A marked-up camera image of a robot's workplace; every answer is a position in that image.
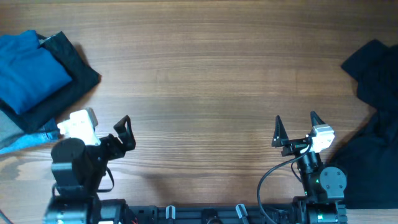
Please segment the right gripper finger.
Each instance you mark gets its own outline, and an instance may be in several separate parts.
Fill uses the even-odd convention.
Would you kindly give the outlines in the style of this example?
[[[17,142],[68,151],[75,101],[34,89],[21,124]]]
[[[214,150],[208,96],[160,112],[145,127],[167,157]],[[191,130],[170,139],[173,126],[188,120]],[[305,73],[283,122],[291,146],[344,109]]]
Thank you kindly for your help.
[[[325,122],[317,115],[315,111],[310,112],[310,120],[312,123],[312,126],[318,126],[318,125],[323,125]]]
[[[272,147],[282,147],[289,143],[289,137],[279,115],[275,117],[275,130],[272,139]]]

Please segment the blue polo shirt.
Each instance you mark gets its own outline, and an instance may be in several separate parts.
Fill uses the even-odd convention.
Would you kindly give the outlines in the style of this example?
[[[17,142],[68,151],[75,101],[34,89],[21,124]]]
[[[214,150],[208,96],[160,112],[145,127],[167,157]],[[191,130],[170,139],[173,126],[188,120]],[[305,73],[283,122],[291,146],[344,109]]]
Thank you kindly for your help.
[[[35,30],[1,36],[1,99],[22,114],[70,83],[72,78],[40,46]]]

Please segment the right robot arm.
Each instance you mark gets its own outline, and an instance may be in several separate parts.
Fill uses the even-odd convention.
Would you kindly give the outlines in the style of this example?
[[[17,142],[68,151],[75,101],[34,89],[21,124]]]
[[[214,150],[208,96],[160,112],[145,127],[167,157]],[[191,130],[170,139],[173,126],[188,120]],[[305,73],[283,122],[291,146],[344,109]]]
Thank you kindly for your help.
[[[294,197],[285,218],[287,223],[346,223],[346,174],[338,167],[322,162],[320,153],[331,146],[335,131],[317,114],[310,113],[312,128],[300,139],[289,139],[280,116],[275,118],[273,147],[282,148],[282,156],[294,156],[304,196]]]

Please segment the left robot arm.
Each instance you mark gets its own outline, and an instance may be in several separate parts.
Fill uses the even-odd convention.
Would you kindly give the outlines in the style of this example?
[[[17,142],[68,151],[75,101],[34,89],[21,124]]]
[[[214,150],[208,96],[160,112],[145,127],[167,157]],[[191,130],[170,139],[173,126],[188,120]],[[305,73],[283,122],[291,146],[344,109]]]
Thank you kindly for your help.
[[[57,143],[51,151],[55,183],[52,198],[45,211],[44,223],[137,223],[137,217],[124,199],[100,200],[105,175],[114,182],[108,168],[111,160],[123,158],[136,147],[128,115],[114,125],[118,136],[109,134],[98,146],[87,146],[83,140],[69,138]]]

